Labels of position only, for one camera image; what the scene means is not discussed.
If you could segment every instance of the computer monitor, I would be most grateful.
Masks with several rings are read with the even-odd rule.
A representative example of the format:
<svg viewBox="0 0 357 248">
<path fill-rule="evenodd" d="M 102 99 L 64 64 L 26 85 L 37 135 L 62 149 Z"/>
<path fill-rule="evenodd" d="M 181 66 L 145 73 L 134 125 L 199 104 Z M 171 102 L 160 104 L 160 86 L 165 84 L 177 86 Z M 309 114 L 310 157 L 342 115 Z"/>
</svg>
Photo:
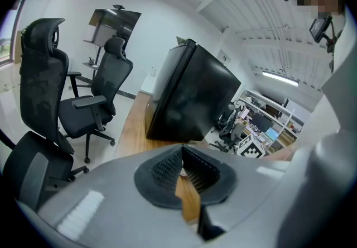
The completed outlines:
<svg viewBox="0 0 357 248">
<path fill-rule="evenodd" d="M 268 131 L 268 129 L 273 126 L 273 121 L 263 116 L 260 112 L 254 114 L 251 123 L 253 125 L 256 125 L 258 129 L 262 132 Z"/>
<path fill-rule="evenodd" d="M 125 40 L 125 50 L 129 38 L 141 13 L 123 9 L 96 9 L 87 25 L 84 41 L 104 46 L 111 37 Z"/>
<path fill-rule="evenodd" d="M 271 139 L 272 141 L 275 141 L 278 137 L 279 137 L 279 133 L 277 131 L 275 131 L 272 128 L 269 128 L 266 131 L 266 135 L 268 136 L 269 139 Z"/>
</svg>

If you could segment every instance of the chair headrest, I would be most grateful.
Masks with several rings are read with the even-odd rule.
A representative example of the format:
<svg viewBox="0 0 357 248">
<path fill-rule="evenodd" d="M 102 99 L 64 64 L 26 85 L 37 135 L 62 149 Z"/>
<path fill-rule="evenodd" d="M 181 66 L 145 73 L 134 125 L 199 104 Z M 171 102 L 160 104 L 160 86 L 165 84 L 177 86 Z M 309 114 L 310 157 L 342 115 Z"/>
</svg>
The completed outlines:
<svg viewBox="0 0 357 248">
<path fill-rule="evenodd" d="M 40 53 L 53 56 L 52 34 L 64 18 L 41 18 L 32 22 L 23 34 L 23 45 Z"/>
<path fill-rule="evenodd" d="M 107 53 L 114 54 L 118 57 L 125 59 L 122 53 L 124 44 L 125 44 L 125 40 L 121 39 L 120 37 L 112 37 L 111 39 L 107 40 L 107 42 L 105 43 L 104 50 Z"/>
</svg>

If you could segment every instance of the white wall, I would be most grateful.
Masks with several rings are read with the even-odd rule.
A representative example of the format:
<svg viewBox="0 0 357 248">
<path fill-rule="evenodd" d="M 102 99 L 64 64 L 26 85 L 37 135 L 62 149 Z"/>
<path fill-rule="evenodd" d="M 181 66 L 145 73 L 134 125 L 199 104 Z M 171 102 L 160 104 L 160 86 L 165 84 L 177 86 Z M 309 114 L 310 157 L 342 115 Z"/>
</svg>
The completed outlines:
<svg viewBox="0 0 357 248">
<path fill-rule="evenodd" d="M 43 17 L 44 0 L 25 0 L 18 20 L 17 30 L 21 31 L 31 22 Z"/>
<path fill-rule="evenodd" d="M 306 123 L 306 121 L 311 115 L 310 111 L 306 110 L 305 108 L 303 108 L 292 100 L 289 100 L 286 109 L 288 109 L 290 112 L 294 111 L 294 115 L 304 123 Z"/>
<path fill-rule="evenodd" d="M 113 8 L 122 4 L 129 11 L 142 13 L 126 47 L 134 68 L 121 90 L 137 94 L 151 67 L 157 72 L 169 49 L 177 46 L 176 36 L 191 38 L 209 52 L 222 33 L 193 8 L 179 0 L 51 0 L 45 17 L 63 17 L 60 25 L 59 49 L 72 59 L 72 70 L 90 78 L 92 70 L 82 65 L 95 56 L 95 47 L 83 42 L 88 22 L 97 8 Z"/>
<path fill-rule="evenodd" d="M 322 97 L 322 94 L 313 96 L 299 87 L 294 87 L 285 82 L 265 77 L 264 75 L 257 74 L 255 80 L 258 91 L 262 94 L 270 96 L 281 103 L 284 103 L 286 98 L 290 99 L 310 112 L 315 109 Z"/>
<path fill-rule="evenodd" d="M 232 100 L 237 100 L 245 89 L 255 90 L 255 76 L 248 65 L 246 51 L 239 46 L 235 33 L 230 28 L 223 32 L 213 55 L 219 59 L 222 53 L 230 59 L 227 68 L 242 83 Z"/>
</svg>

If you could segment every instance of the fluorescent light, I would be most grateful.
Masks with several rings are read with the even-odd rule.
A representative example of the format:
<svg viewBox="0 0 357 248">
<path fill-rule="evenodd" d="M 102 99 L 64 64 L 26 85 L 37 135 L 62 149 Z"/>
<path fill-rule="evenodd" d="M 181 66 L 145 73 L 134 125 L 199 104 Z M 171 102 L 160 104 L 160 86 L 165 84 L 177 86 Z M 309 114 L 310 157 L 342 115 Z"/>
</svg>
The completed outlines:
<svg viewBox="0 0 357 248">
<path fill-rule="evenodd" d="M 113 10 L 111 10 L 111 9 L 107 9 L 107 11 L 109 12 L 109 13 L 112 13 L 113 15 L 118 15 L 117 13 L 115 13 Z"/>
<path fill-rule="evenodd" d="M 291 78 L 287 78 L 287 77 L 284 77 L 284 76 L 280 76 L 278 74 L 274 74 L 274 73 L 263 71 L 263 75 L 271 77 L 271 78 L 274 78 L 274 79 L 278 79 L 280 81 L 289 83 L 289 84 L 297 86 L 297 87 L 299 86 L 299 82 L 298 81 L 295 81 L 295 80 L 293 80 Z"/>
</svg>

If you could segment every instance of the chair seat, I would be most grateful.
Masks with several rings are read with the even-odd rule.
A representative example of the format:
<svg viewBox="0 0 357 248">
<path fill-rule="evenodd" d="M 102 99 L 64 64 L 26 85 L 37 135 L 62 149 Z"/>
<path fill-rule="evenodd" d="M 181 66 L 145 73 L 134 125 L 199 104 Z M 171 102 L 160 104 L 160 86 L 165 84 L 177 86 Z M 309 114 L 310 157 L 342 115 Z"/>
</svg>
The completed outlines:
<svg viewBox="0 0 357 248">
<path fill-rule="evenodd" d="M 72 105 L 74 100 L 88 98 L 92 96 L 81 96 L 77 98 L 70 98 L 61 101 L 59 108 L 59 118 L 63 129 L 72 138 L 79 138 L 92 130 L 96 129 L 93 115 L 90 108 L 76 109 Z M 99 114 L 103 124 L 107 124 L 113 119 L 113 116 L 108 113 L 102 106 L 99 106 Z"/>
</svg>

